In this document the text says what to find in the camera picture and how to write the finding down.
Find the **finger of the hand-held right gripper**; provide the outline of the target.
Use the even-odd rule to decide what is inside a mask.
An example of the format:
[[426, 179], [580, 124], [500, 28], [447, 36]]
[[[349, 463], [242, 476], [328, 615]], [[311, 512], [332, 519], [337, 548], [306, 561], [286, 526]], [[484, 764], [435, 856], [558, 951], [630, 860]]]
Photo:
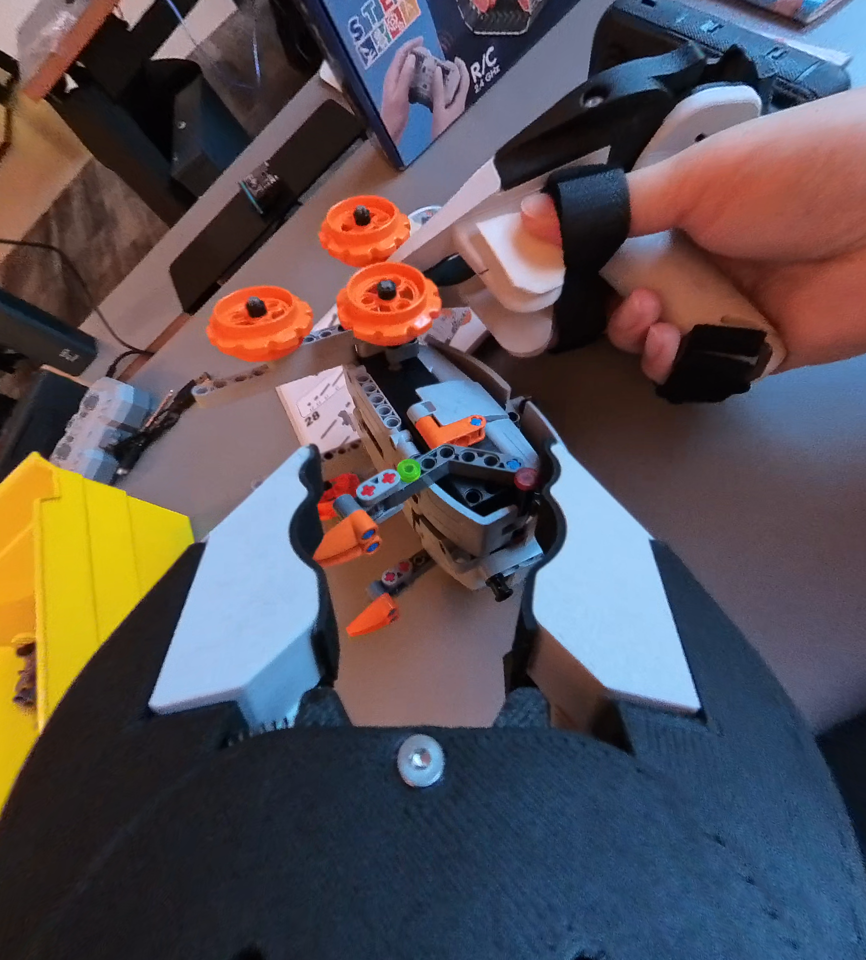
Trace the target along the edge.
[[488, 215], [477, 213], [504, 189], [495, 154], [478, 168], [463, 186], [409, 239], [394, 252], [390, 263], [437, 265], [454, 255], [468, 265], [489, 265], [491, 255], [476, 224]]

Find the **grey orange brick robot model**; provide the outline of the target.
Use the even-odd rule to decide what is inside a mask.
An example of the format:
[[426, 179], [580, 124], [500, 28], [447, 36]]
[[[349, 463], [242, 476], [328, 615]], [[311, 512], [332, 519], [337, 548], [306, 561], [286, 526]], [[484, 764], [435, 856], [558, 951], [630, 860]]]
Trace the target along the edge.
[[530, 403], [469, 354], [423, 342], [427, 333], [357, 366], [331, 365], [317, 346], [339, 330], [338, 318], [314, 329], [308, 305], [286, 289], [236, 291], [217, 303], [207, 335], [222, 353], [251, 365], [202, 380], [195, 402], [277, 390], [277, 363], [288, 360], [342, 367], [353, 425], [374, 470], [329, 481], [319, 499], [326, 531], [316, 561], [336, 567], [374, 553], [379, 526], [398, 514], [419, 543], [369, 586], [370, 601], [346, 626], [349, 636], [394, 623], [401, 594], [434, 566], [469, 591], [509, 598], [544, 556], [536, 536], [543, 441], [526, 423]]

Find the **black case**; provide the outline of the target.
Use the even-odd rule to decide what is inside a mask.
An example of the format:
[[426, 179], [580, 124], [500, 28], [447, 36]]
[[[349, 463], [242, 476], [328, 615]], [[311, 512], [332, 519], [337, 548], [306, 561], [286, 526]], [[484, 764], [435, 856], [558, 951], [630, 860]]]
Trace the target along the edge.
[[0, 434], [0, 483], [29, 454], [50, 457], [88, 390], [50, 369], [35, 374]]

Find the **black bar-shaped device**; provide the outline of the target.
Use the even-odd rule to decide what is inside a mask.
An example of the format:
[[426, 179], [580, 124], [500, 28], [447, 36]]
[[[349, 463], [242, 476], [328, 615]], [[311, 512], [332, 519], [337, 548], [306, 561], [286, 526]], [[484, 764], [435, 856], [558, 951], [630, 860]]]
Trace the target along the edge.
[[0, 347], [71, 376], [82, 374], [98, 356], [91, 335], [1, 289]]

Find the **person's right hand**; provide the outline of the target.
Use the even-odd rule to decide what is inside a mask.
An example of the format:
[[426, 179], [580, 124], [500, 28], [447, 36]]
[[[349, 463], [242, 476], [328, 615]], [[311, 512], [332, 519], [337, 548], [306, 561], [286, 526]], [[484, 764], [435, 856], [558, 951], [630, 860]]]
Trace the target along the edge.
[[786, 347], [866, 354], [866, 85], [721, 131], [628, 175], [631, 236], [677, 231]]

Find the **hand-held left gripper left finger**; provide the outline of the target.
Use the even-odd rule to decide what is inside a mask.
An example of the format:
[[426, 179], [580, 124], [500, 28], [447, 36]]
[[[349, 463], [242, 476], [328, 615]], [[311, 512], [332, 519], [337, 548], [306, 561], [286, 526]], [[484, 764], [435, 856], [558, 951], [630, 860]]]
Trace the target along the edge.
[[248, 727], [291, 726], [335, 677], [316, 447], [300, 447], [222, 520], [199, 564], [151, 690], [154, 714], [235, 705]]

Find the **open white instruction booklet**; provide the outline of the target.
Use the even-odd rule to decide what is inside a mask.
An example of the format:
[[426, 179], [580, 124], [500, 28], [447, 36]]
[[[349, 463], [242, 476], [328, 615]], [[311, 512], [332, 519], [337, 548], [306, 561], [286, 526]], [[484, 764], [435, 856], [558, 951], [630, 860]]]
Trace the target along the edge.
[[[470, 353], [488, 335], [485, 324], [469, 307], [453, 307], [434, 320], [422, 342]], [[353, 420], [354, 403], [342, 366], [287, 382], [277, 387], [276, 393], [300, 446], [316, 447], [325, 458], [356, 449], [359, 437]]]

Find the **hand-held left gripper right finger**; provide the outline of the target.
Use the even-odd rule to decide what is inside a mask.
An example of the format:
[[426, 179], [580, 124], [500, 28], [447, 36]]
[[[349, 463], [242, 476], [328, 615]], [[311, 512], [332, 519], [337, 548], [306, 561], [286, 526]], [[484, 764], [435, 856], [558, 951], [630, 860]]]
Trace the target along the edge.
[[545, 452], [540, 517], [552, 538], [524, 582], [505, 702], [536, 690], [549, 722], [573, 732], [593, 732], [620, 704], [699, 721], [657, 543], [562, 440]]

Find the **yellow plastic bin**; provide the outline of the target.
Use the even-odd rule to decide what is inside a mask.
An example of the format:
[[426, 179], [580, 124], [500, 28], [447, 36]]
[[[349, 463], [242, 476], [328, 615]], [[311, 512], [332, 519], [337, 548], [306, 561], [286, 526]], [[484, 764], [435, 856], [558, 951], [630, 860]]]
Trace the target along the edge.
[[0, 483], [0, 815], [67, 690], [193, 542], [184, 514], [38, 453]]

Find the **blue toy kit box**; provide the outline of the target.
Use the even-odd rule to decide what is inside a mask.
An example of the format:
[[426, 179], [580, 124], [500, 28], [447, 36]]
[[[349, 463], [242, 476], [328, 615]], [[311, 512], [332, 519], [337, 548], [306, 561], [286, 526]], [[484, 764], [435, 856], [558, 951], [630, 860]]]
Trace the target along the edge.
[[576, 1], [308, 1], [298, 6], [391, 164], [407, 168]]

